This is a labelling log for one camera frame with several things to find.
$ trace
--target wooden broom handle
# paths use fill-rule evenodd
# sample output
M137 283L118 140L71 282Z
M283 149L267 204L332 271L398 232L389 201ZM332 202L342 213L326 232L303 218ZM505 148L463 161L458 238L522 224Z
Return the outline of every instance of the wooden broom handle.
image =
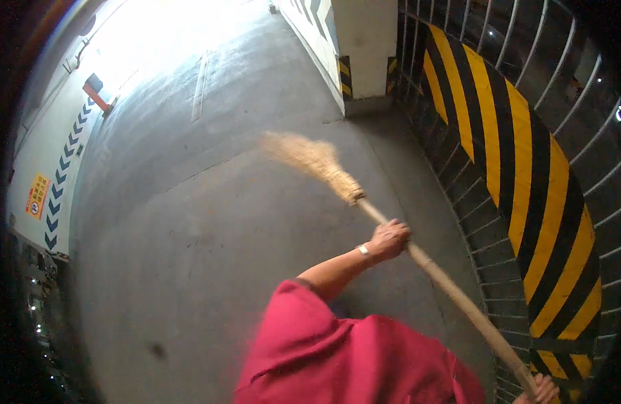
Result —
M369 203L367 198L358 199L356 205L368 214L374 222L379 224L389 223L389 220L375 206ZM533 379L528 368L526 368L524 362L519 359L519 356L517 356L515 350L510 346L508 341L499 333L499 330L497 330L481 310L477 308L468 295L459 289L448 274L440 269L434 260L429 258L425 251L420 249L420 247L413 242L408 242L407 252L414 262L427 272L429 277L451 298L452 302L468 316L470 322L479 330L481 335L483 335L490 347L496 352L497 356L510 367L517 380L519 380L519 383L524 388L524 391L528 394L530 400L535 403L535 392L537 392L535 379Z

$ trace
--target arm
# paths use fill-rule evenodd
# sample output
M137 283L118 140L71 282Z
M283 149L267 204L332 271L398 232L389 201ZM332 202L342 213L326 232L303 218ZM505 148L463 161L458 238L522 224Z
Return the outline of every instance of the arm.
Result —
M537 374L535 384L537 385L537 404L550 404L559 393L559 387L553 383L550 376L545 377L541 373ZM533 404L533 402L528 399L526 392L523 392L513 401L513 404Z
M369 250L363 254L355 248L346 254L338 255L304 271L298 278L313 286L317 295L324 301L337 296L355 276L367 268L392 259L403 251L410 229L394 219L386 225L378 226L371 240L364 243Z

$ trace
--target yellow stripe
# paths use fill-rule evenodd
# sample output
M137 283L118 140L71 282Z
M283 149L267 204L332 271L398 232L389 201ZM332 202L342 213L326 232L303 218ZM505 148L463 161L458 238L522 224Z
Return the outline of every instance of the yellow stripe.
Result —
M530 177L533 165L533 139L530 132L530 113L528 103L522 95L506 81L512 112L513 132L515 134L515 191L510 217L509 238L515 255L519 253L521 238L524 236L528 201L530 200Z
M544 208L544 217L540 235L537 239L533 258L524 277L524 294L526 303L529 303L540 280L547 268L553 246L557 239L557 232L562 221L562 213L566 203L566 188L568 185L568 163L564 153L556 141L551 137L549 170L549 193L547 205Z
M448 114L445 112L445 104L443 103L443 93L440 91L440 85L438 85L438 78L436 77L436 71L434 65L429 58L428 51L425 51L425 61L423 62L423 69L425 69L425 76L428 78L429 90L432 93L434 99L434 107L436 112L443 118L445 123L448 123Z
M351 70L341 60L339 61L339 71L343 72L344 74L346 74L349 77L351 76Z
M342 87L343 93L347 93L348 95L351 95L351 89L349 88L348 85L341 83L341 87Z
M445 37L445 33L433 25L430 25L429 29L432 31L434 42L443 59L443 67L448 75L452 98L454 98L454 106L457 110L461 146L463 146L470 160L474 163L474 149L472 147L472 130L470 129L468 104L466 102L466 95L463 93L463 84L461 83L461 77L457 69L457 62L454 60L454 55L448 43L448 38Z
M580 376L583 379L586 379L591 374L591 360L587 355L578 355L571 354L571 360L573 360L573 364L578 368L578 372L580 372Z
M547 368L549 368L551 376L558 377L560 379L568 379L566 373L564 372L564 369L562 368L562 366L560 366L553 352L538 351L538 353L540 354L542 361L544 361L544 364L547 366Z
M576 340L582 331L585 330L591 320L596 316L598 310L600 310L602 288L600 287L600 279L596 281L596 284L591 289L587 300L582 303L582 307L573 317L573 320L569 322L564 331L557 336L558 339L572 339Z
M579 390L569 390L568 391L568 396L571 397L571 401L573 401L574 403L577 403L578 399L580 398L580 391Z
M497 113L495 101L490 88L490 79L486 71L486 65L477 53L463 45L468 57L470 70L477 88L477 98L481 108L483 121L483 136L486 142L486 186L495 206L499 206L500 170L501 159L499 157L499 127L497 126Z
M391 64L389 65L389 68L387 69L387 73L388 73L388 74L390 74L390 73L393 71L393 69L395 69L395 68L396 68L396 65L397 65L397 64L398 64L398 63L396 62L396 59L394 59L394 60L391 62Z
M540 314L537 315L537 318L535 318L530 325L530 335L533 337L541 337L568 299L568 295L576 285L587 263L587 259L589 259L593 243L593 225L589 218L587 206L585 206L582 212L582 219L580 220L580 228L576 233L576 240L573 243L568 260L566 260L564 270L559 276L557 284L549 296L549 300L544 303L544 307L542 307Z

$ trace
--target yellow and black striped barrier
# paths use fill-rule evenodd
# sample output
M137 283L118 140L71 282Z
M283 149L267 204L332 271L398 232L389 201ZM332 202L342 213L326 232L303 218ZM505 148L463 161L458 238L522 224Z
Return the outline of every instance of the yellow and black striped barrier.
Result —
M339 84L344 101L353 101L353 88L351 86L351 61L348 56L338 58Z
M533 351L533 368L579 388L589 376L601 303L595 235L580 186L555 138L501 73L433 25L420 29L424 95L459 130L509 224L533 345L556 341L549 344L555 352ZM564 390L563 398L573 399L577 389Z
M393 89L396 87L396 81L398 80L398 61L396 56L387 58L387 84L385 86L385 94L391 95Z

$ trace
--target hand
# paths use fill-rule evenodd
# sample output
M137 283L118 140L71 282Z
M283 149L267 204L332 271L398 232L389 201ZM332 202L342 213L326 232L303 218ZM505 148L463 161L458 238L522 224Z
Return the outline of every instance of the hand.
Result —
M537 403L549 404L559 393L559 387L553 383L550 376L542 376L541 373L535 376L535 384L537 385ZM535 404L528 399L526 392L523 392L519 397L515 399L513 404Z
M373 231L371 241L364 243L364 247L377 263L397 257L405 248L407 239L412 232L406 224L393 219L387 224L380 225Z

